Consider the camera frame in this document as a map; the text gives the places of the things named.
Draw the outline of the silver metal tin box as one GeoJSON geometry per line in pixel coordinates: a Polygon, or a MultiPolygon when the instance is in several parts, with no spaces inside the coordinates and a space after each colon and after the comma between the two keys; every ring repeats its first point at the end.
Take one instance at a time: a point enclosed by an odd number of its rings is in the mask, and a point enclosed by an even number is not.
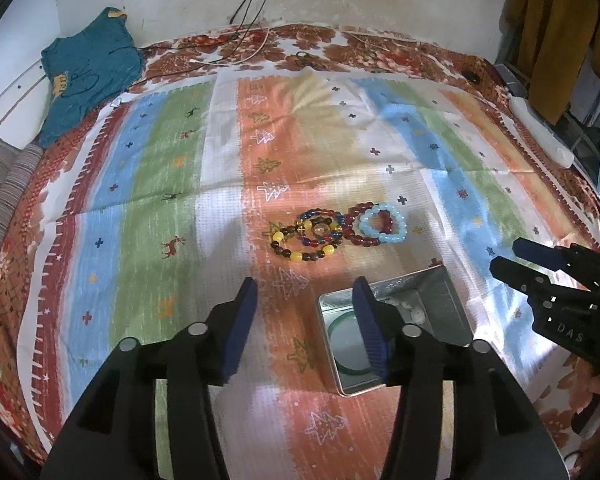
{"type": "Polygon", "coordinates": [[[442,264],[376,283],[356,283],[317,299],[325,385],[340,396],[384,383],[396,336],[414,325],[438,341],[472,341],[465,309],[442,264]]]}

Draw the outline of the mustard hanging garment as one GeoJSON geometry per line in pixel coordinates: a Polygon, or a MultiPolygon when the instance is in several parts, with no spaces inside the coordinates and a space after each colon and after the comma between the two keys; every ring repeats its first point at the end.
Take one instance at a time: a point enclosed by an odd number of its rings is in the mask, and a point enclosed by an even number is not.
{"type": "Polygon", "coordinates": [[[528,81],[528,101],[556,125],[587,58],[600,78],[600,3],[507,0],[504,18],[520,31],[514,66],[528,81]]]}

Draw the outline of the black scissors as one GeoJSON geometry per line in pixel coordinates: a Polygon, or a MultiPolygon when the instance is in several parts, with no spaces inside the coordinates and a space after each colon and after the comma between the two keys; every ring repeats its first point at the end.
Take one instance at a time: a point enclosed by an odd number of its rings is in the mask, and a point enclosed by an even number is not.
{"type": "Polygon", "coordinates": [[[308,52],[299,51],[294,55],[294,65],[297,66],[299,70],[302,70],[302,68],[305,67],[313,67],[314,56],[308,52]]]}

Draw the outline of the grey striped pillow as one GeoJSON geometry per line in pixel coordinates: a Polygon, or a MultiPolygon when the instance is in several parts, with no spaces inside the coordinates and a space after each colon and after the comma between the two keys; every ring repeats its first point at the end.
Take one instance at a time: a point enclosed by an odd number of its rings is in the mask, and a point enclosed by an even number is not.
{"type": "Polygon", "coordinates": [[[0,138],[0,250],[16,207],[42,155],[43,149],[36,143],[20,150],[0,138]]]}

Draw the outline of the teal garment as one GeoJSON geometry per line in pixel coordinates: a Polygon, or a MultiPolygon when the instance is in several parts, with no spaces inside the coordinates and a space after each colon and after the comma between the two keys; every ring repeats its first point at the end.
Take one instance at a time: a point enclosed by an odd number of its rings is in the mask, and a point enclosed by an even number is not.
{"type": "Polygon", "coordinates": [[[41,52],[52,84],[50,108],[38,134],[49,148],[88,112],[125,92],[143,73],[145,60],[126,29],[126,13],[107,6],[77,34],[58,38],[41,52]]]}

